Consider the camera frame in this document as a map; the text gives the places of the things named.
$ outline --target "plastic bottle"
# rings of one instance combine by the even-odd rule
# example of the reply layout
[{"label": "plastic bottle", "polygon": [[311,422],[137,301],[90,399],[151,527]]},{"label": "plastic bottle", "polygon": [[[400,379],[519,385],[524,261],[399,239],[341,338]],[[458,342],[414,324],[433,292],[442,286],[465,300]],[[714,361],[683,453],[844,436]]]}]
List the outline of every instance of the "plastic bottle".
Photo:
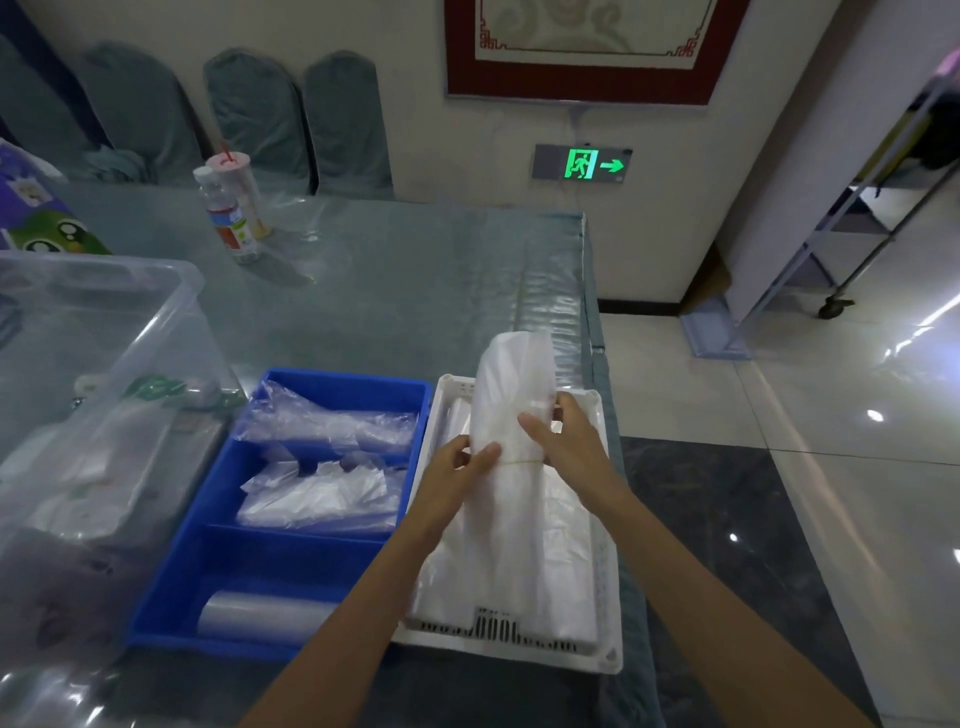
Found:
[{"label": "plastic bottle", "polygon": [[204,198],[213,227],[233,259],[241,264],[257,260],[260,257],[259,246],[237,203],[236,195],[224,189],[216,172],[209,167],[197,167],[193,171],[193,179],[200,185],[200,195]]}]

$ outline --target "person's right hand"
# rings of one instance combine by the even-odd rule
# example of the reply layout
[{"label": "person's right hand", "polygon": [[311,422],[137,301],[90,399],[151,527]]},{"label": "person's right hand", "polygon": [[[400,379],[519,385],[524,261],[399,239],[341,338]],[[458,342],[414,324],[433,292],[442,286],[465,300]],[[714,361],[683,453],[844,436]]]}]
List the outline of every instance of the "person's right hand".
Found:
[{"label": "person's right hand", "polygon": [[527,412],[517,418],[523,430],[543,448],[548,464],[557,469],[591,513],[629,495],[630,489],[613,469],[600,435],[573,396],[558,392],[557,406],[563,432],[552,432],[550,425]]}]

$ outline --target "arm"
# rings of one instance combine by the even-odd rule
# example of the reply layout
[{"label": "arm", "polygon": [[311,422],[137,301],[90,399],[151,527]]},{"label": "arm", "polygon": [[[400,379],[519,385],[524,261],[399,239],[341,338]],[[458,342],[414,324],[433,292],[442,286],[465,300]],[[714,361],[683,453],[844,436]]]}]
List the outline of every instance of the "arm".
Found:
[{"label": "arm", "polygon": [[607,528],[724,720],[736,726],[871,726],[634,496],[576,400],[560,393],[557,404],[563,432],[527,415],[520,415],[520,425]]},{"label": "arm", "polygon": [[238,728],[348,726],[359,715],[380,658],[407,611],[423,560],[477,478],[500,456],[493,444],[469,457],[461,435],[430,462],[394,535],[347,598],[280,673]]}]

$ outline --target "wall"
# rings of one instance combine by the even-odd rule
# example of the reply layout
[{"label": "wall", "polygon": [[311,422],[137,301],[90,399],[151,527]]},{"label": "wall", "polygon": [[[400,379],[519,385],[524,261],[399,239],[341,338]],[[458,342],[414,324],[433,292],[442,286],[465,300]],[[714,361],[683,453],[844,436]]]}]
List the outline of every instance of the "wall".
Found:
[{"label": "wall", "polygon": [[732,275],[727,303],[736,321],[958,43],[956,0],[844,3],[717,234]]},{"label": "wall", "polygon": [[[839,0],[753,0],[708,109],[447,101],[439,0],[21,0],[70,63],[123,40],[180,76],[212,130],[202,65],[250,48],[294,74],[333,50],[376,62],[397,196],[582,209],[600,295],[677,302]],[[531,182],[537,142],[631,147],[621,187]]]}]

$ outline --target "person's right arm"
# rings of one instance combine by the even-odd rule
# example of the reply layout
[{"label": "person's right arm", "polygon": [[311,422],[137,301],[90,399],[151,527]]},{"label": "person's right arm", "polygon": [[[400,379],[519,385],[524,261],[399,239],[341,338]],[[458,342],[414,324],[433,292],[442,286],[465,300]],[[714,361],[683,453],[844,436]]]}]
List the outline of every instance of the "person's right arm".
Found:
[{"label": "person's right arm", "polygon": [[577,401],[557,396],[563,432],[520,425],[620,556],[731,726],[844,726],[870,722],[800,652],[707,570],[630,491]]}]

